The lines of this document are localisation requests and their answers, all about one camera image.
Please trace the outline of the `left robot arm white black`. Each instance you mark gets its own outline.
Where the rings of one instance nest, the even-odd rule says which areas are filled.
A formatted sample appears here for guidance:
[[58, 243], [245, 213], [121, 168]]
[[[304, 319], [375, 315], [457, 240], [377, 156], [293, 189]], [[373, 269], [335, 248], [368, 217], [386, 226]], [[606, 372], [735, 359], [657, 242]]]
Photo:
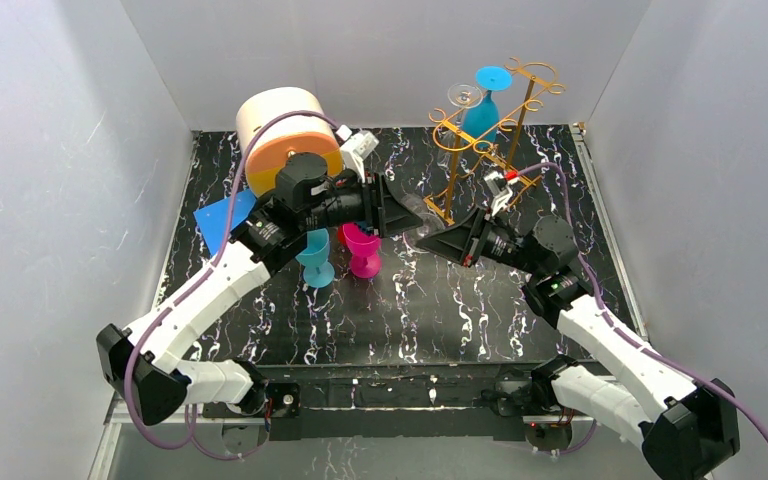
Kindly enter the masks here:
[[184, 355], [242, 297], [293, 261], [309, 232], [352, 223], [386, 238], [422, 221], [379, 173], [348, 169], [330, 177], [319, 155], [291, 157], [274, 188], [256, 200], [195, 277], [143, 317], [124, 328], [110, 324], [97, 335], [103, 376], [125, 399], [133, 421], [157, 425], [190, 404], [260, 412], [268, 380], [251, 362], [194, 362]]

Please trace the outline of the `light blue wine glass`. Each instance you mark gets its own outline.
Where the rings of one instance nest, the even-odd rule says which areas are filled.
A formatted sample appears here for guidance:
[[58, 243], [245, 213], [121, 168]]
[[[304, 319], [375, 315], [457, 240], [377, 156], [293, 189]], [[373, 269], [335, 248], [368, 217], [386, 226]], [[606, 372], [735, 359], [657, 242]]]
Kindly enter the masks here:
[[306, 239], [306, 247], [296, 256], [303, 267], [303, 280], [312, 288], [327, 287], [335, 278], [335, 269], [329, 261], [329, 232], [327, 229], [310, 231]]

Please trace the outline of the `clear wine glass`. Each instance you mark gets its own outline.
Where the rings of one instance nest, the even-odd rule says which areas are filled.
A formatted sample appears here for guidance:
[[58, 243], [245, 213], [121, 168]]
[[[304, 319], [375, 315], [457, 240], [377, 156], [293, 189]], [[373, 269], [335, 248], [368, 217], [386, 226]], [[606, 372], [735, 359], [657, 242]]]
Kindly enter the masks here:
[[422, 224], [416, 229], [406, 231], [403, 237], [409, 243], [415, 244], [418, 240], [436, 233], [445, 228], [444, 222], [425, 203], [424, 199], [415, 194], [406, 194], [401, 198], [401, 203], [416, 214]]
[[449, 166], [452, 152], [446, 148], [455, 146], [455, 141], [459, 139], [456, 131], [461, 127], [467, 112], [480, 104], [483, 92], [475, 85], [456, 84], [448, 89], [447, 96], [456, 110], [456, 115], [451, 120], [455, 129], [445, 129], [439, 135], [443, 147], [437, 153], [436, 165], [441, 168]]

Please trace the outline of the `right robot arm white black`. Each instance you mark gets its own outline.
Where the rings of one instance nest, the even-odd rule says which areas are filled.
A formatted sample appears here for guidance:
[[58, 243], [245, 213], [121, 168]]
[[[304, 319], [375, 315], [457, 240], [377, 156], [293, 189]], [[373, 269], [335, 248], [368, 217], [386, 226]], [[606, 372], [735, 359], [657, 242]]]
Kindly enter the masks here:
[[591, 416], [635, 445], [661, 479], [701, 479], [739, 452], [737, 411], [724, 397], [727, 386], [717, 379], [694, 380], [658, 361], [646, 342], [600, 304], [567, 221], [542, 217], [521, 234], [475, 208], [418, 245], [464, 267], [486, 258], [527, 273], [521, 289], [531, 311], [615, 378], [606, 382], [579, 361], [558, 355], [532, 370], [529, 385], [508, 399]]

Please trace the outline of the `magenta wine glass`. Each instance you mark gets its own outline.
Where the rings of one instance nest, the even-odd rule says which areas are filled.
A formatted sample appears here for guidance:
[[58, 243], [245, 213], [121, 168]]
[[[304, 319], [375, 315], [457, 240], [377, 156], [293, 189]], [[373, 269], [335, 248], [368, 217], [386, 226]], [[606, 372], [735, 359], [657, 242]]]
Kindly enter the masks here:
[[342, 227], [345, 244], [351, 253], [350, 271], [358, 278], [371, 279], [381, 270], [381, 239], [365, 233], [354, 223]]

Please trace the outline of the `gold wire glass rack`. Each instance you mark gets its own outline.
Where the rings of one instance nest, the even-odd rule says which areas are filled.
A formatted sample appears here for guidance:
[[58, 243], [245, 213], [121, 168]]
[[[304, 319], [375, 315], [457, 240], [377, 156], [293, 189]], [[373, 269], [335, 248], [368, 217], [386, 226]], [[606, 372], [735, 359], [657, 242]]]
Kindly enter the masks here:
[[[566, 86], [559, 82], [557, 70], [545, 62], [523, 62], [512, 57], [501, 67], [510, 73], [511, 86], [518, 79], [527, 82], [524, 98], [511, 111], [504, 115], [499, 113], [500, 121], [496, 124], [498, 130], [494, 144], [489, 144], [481, 137], [471, 137], [463, 131], [462, 125], [456, 131], [459, 139], [455, 141], [455, 146], [446, 148], [452, 152], [447, 167], [447, 186], [438, 193], [424, 197], [428, 207], [447, 225], [454, 223], [453, 201], [456, 185], [474, 176], [485, 166], [498, 167], [505, 172], [513, 170], [514, 155], [526, 117], [543, 107], [543, 95], [561, 95], [566, 91]], [[433, 126], [432, 140], [439, 150], [443, 147], [439, 135], [445, 129], [455, 129], [451, 120], [456, 115], [456, 110], [452, 104], [451, 106], [451, 112], [436, 108], [429, 113]]]

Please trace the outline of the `white cylindrical drawer box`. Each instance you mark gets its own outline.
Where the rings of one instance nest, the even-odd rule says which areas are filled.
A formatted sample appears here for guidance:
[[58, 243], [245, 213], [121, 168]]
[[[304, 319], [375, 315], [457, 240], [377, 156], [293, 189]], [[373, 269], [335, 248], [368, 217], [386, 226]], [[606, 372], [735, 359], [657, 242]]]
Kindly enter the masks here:
[[273, 118], [291, 111], [322, 111], [318, 99], [299, 87], [278, 87], [251, 96], [236, 114], [236, 130], [241, 150], [251, 152], [244, 162], [248, 188], [260, 196], [275, 187], [275, 176], [291, 153], [316, 153], [327, 163], [327, 173], [343, 170], [338, 142], [330, 125], [319, 118], [293, 116], [268, 129], [258, 141], [253, 138]]

